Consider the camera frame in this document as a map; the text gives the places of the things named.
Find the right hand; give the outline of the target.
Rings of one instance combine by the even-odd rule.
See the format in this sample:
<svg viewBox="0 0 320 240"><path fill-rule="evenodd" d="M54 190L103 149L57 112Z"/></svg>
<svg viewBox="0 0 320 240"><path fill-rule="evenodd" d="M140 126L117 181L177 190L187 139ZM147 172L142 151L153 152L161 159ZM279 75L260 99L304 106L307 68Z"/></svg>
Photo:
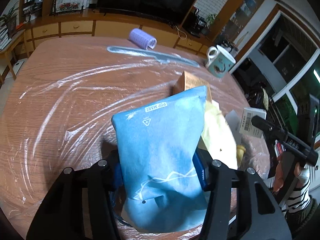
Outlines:
<svg viewBox="0 0 320 240"><path fill-rule="evenodd" d="M282 158L283 158L283 155L280 155L277 157L278 165L276 168L276 174L274 176L274 182L273 182L273 191L274 192L278 192L284 185L283 170L282 170ZM296 187L302 187L304 185L304 182L300 178L300 175L302 174L302 168L299 163L297 163L295 166L294 174L298 178L298 182L296 184Z"/></svg>

